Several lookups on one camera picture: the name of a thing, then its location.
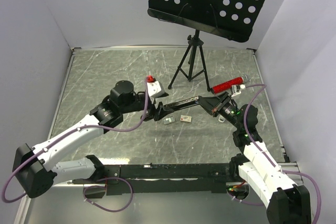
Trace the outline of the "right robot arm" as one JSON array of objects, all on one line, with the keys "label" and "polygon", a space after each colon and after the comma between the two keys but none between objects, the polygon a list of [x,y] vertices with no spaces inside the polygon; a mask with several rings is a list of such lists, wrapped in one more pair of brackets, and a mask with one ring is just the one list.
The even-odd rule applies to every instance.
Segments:
[{"label": "right robot arm", "polygon": [[198,97],[197,103],[236,128],[233,139],[241,154],[232,158],[229,175],[250,185],[265,205],[269,223],[311,223],[309,191],[286,175],[267,150],[256,129],[258,109],[248,104],[238,108],[227,93]]}]

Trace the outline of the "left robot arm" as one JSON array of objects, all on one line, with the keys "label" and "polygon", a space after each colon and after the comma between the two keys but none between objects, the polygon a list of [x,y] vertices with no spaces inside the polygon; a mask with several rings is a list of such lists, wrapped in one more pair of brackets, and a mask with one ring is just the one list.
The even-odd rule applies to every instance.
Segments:
[{"label": "left robot arm", "polygon": [[162,84],[152,76],[147,77],[145,91],[140,93],[134,91],[132,82],[119,81],[101,103],[69,129],[33,147],[20,146],[15,153],[13,174],[25,195],[37,198],[53,185],[71,179],[101,181],[103,164],[94,155],[70,162],[62,159],[109,131],[121,132],[117,126],[123,122],[124,114],[141,111],[140,121],[149,120],[155,115],[155,99],[165,96]]}]

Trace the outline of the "black stapler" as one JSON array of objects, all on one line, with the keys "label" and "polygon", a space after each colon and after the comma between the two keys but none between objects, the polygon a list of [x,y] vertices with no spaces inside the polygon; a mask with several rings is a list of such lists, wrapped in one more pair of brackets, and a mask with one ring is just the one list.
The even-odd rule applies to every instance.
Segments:
[{"label": "black stapler", "polygon": [[173,113],[175,111],[187,109],[193,106],[197,106],[199,101],[199,96],[191,97],[182,101],[172,102],[163,106],[164,111]]}]

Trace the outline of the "white staple box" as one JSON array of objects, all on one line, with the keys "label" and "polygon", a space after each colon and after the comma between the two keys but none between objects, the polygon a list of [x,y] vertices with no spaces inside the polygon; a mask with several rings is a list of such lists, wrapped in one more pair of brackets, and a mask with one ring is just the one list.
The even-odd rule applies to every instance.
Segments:
[{"label": "white staple box", "polygon": [[192,122],[192,117],[188,116],[188,115],[181,115],[180,116],[180,121],[181,122],[191,123]]}]

